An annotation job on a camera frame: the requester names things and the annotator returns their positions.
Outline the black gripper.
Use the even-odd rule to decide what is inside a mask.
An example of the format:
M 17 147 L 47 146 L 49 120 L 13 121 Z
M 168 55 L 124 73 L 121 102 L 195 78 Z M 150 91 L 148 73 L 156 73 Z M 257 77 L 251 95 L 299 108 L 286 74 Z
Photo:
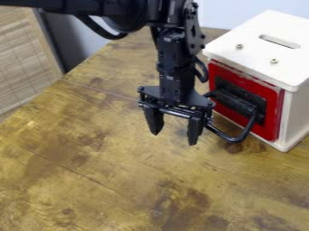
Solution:
M 196 56 L 192 62 L 172 73 L 166 74 L 162 65 L 159 70 L 159 85 L 141 86 L 139 107 L 143 109 L 150 131 L 158 135 L 164 126 L 164 114 L 176 117 L 190 117 L 187 125 L 188 145 L 195 145 L 203 132 L 203 117 L 212 115 L 215 103 L 200 95 L 194 88 L 195 80 L 202 83 L 208 80 L 207 68 Z

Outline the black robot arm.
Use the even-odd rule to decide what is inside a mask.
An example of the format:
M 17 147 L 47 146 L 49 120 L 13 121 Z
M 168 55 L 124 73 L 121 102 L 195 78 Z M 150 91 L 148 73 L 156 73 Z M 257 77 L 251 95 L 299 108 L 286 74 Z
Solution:
M 147 26 L 159 73 L 156 86 L 137 88 L 148 129 L 152 134 L 162 131 L 164 115 L 186 118 L 188 144 L 196 144 L 214 103 L 194 89 L 196 82 L 208 80 L 208 72 L 196 57 L 204 48 L 204 34 L 192 0 L 0 0 L 0 6 L 69 14 L 108 40 L 120 40 Z

